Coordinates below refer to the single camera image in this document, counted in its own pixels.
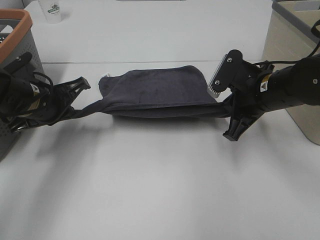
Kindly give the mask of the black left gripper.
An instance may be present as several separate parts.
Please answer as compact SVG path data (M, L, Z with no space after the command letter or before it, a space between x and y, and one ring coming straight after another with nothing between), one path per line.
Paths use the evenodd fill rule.
M57 85L47 75L41 76L48 83L38 80L34 74L26 79L9 76L7 127L11 133L71 119L75 114L72 103L82 91L91 88L82 76Z

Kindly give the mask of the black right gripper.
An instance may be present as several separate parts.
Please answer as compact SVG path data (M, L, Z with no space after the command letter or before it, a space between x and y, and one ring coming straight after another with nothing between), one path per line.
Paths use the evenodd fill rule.
M273 70L274 65L268 61L260 67L247 61L241 62L230 84L232 94L222 102L225 110L222 117L230 117L228 130L223 133L229 141L238 141L262 114L271 111L262 102L260 86L263 78L272 74Z

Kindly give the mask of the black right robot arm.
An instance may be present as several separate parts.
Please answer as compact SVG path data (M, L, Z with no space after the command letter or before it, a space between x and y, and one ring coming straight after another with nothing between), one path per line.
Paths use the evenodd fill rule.
M320 56L299 60L280 70L238 73L229 83L230 122L223 136L237 141L263 114L300 105L320 104Z

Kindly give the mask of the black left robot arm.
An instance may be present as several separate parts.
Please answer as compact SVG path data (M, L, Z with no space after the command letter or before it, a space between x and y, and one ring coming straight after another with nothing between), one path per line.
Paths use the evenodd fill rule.
M54 84L46 74L34 71L26 79L0 74L0 119L11 133L52 126L73 118L72 103L91 86L84 77Z

